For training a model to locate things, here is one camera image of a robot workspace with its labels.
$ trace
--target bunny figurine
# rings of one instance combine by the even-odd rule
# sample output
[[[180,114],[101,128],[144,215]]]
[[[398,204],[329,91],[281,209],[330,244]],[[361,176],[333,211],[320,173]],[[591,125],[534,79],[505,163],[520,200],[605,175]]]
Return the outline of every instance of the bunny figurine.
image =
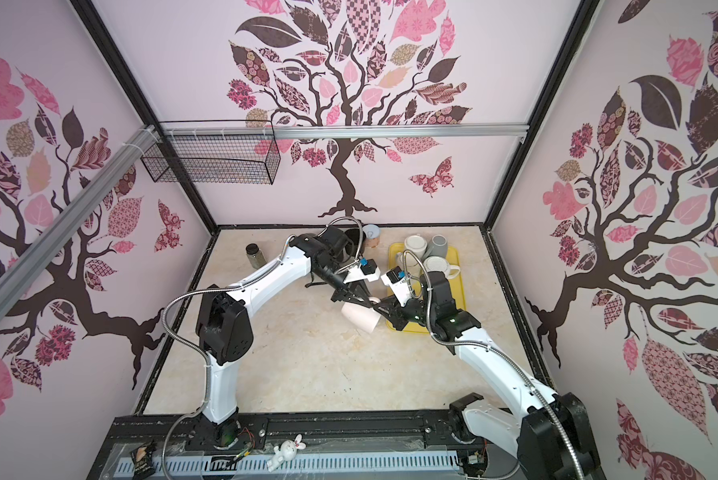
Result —
[[[274,470],[279,468],[282,463],[289,462],[290,460],[295,458],[295,454],[297,454],[298,450],[306,448],[306,444],[301,442],[302,438],[303,436],[298,434],[298,436],[295,437],[294,442],[292,440],[285,440],[281,444],[281,448],[279,448],[278,445],[275,445],[274,458],[266,462],[266,465],[268,466],[268,471],[273,472]]]

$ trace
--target black wire mesh basket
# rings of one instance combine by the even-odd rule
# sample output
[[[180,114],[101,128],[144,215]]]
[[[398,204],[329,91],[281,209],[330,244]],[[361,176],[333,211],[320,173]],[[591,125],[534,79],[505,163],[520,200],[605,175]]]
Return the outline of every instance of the black wire mesh basket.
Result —
[[[177,134],[171,131],[166,133],[164,141],[172,145],[177,157],[168,153],[170,149],[164,144],[156,143],[146,150],[141,160],[155,182],[273,184],[281,160],[273,124],[270,120],[258,120],[246,125],[260,128],[261,133],[223,130],[220,134],[202,134],[185,129],[178,130]]]

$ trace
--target wall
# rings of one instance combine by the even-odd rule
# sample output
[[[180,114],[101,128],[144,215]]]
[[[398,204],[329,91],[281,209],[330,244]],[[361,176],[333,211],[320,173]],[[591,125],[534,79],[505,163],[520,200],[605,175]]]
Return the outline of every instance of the wall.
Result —
[[[403,124],[526,122],[577,4],[96,2],[161,120],[272,118],[280,126],[394,116]],[[355,62],[344,54],[351,46]],[[334,155],[327,139],[282,141],[273,186],[197,187],[220,224],[314,224],[354,213],[373,222],[483,221],[514,141],[357,139],[333,143]],[[357,147],[371,159],[356,158]],[[435,175],[448,158],[453,188],[448,175]],[[437,189],[433,197],[411,181],[417,175]]]
[[[137,128],[67,2],[0,1],[0,276]],[[86,475],[208,238],[140,162],[116,185],[0,323],[0,478]]]
[[[711,11],[606,2],[496,226],[609,478],[718,478]]]

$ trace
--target butterfly decal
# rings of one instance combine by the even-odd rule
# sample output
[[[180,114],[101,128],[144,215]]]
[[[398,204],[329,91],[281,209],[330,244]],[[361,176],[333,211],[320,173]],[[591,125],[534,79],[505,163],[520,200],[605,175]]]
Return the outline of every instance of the butterfly decal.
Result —
[[[439,186],[442,187],[454,187],[453,175],[450,174],[450,170],[453,167],[452,157],[447,157],[437,167],[437,171],[433,175],[413,175],[410,177],[412,183],[423,187],[423,191],[431,195],[433,198],[433,192],[439,190]]]
[[[156,238],[156,243],[154,244],[155,252],[164,250],[168,246],[170,248],[175,248],[178,245],[181,245],[180,235],[176,233],[176,230],[179,230],[181,222],[185,221],[181,220],[178,214],[171,213],[170,208],[164,205],[162,200],[159,200],[159,208],[160,216],[162,217],[162,223],[165,225],[165,229],[162,230],[162,233]]]

